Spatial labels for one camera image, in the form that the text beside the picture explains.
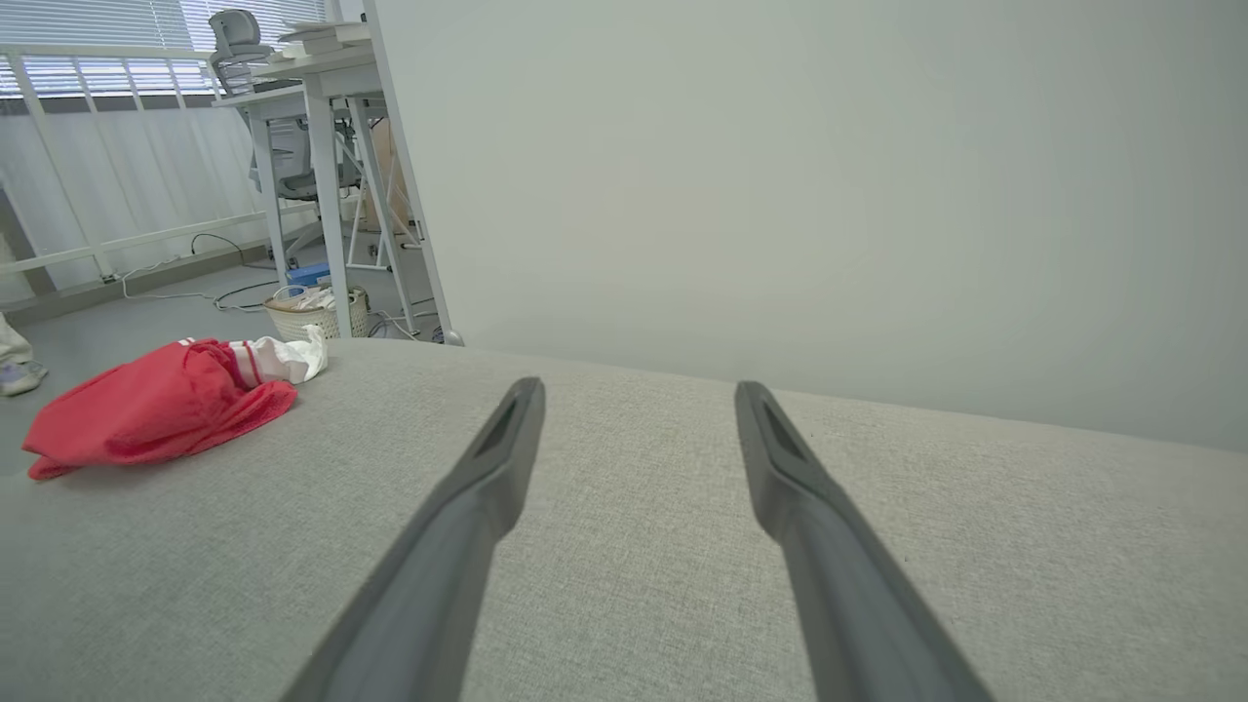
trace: baseboard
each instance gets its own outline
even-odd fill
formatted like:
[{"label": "baseboard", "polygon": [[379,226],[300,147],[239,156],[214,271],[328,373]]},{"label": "baseboard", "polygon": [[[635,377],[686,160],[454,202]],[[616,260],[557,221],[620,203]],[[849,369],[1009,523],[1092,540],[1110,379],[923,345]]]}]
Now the baseboard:
[{"label": "baseboard", "polygon": [[[263,244],[245,246],[243,261],[267,261],[268,250]],[[202,275],[223,271],[238,265],[238,251],[216,249],[186,256],[152,271],[144,271],[126,279],[126,290],[131,294],[149,292],[157,287],[181,282]],[[11,325],[29,325],[77,312],[96,305],[121,300],[120,282],[87,282],[56,292],[39,295],[4,307],[5,319]]]}]

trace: window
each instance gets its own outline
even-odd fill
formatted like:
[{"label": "window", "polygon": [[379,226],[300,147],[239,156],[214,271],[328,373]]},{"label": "window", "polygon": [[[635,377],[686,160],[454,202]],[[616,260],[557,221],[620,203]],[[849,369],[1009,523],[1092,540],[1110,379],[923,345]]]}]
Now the window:
[{"label": "window", "polygon": [[[203,64],[151,57],[150,50],[215,50],[208,17],[227,7],[256,15],[261,40],[273,46],[290,25],[324,20],[324,0],[0,0],[0,44],[145,47],[149,56],[126,65],[120,57],[80,57],[91,95],[130,95],[127,66],[142,95],[172,95],[175,80],[183,94],[210,94]],[[21,97],[10,60],[0,59],[0,99]],[[24,65],[40,97],[82,95],[71,57],[26,56]]]}]

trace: gray mesh chair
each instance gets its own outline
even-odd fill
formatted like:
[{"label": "gray mesh chair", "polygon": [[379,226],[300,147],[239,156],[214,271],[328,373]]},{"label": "gray mesh chair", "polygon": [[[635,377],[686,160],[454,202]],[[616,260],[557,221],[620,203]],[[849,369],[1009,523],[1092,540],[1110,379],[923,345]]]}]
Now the gray mesh chair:
[{"label": "gray mesh chair", "polygon": [[[265,81],[252,75],[252,66],[267,65],[266,59],[273,49],[260,42],[260,22],[247,10],[221,10],[208,17],[208,26],[217,37],[217,50],[208,57],[208,65],[212,66],[227,97],[298,85],[297,80]],[[343,122],[337,125],[337,129],[347,144],[353,144],[349,125]],[[270,122],[270,139],[277,196],[285,200],[316,200],[316,171],[312,169],[312,144],[308,140],[307,121],[273,120]],[[255,156],[251,161],[251,180],[258,190],[260,174],[256,170]],[[358,185],[359,171],[349,159],[344,159],[338,164],[338,187]]]}]

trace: sneaker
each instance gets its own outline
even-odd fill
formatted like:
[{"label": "sneaker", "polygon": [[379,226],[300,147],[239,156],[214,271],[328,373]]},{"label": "sneaker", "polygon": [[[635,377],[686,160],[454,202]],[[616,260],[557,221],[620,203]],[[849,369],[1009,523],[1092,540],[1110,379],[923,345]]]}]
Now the sneaker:
[{"label": "sneaker", "polygon": [[12,397],[22,392],[30,392],[39,387],[47,375],[47,368],[42,363],[27,361],[25,363],[4,363],[0,366],[0,396]]}]

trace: gray fabric sofa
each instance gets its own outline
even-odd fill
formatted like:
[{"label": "gray fabric sofa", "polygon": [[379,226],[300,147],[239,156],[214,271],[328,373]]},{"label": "gray fabric sofa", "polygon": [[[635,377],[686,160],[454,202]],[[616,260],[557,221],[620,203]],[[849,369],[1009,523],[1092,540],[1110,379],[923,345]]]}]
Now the gray fabric sofa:
[{"label": "gray fabric sofa", "polygon": [[[0,698],[278,698],[524,375],[464,698],[812,698],[731,383],[376,340],[206,453],[0,481]],[[1244,698],[1248,456],[776,396],[998,698]]]}]

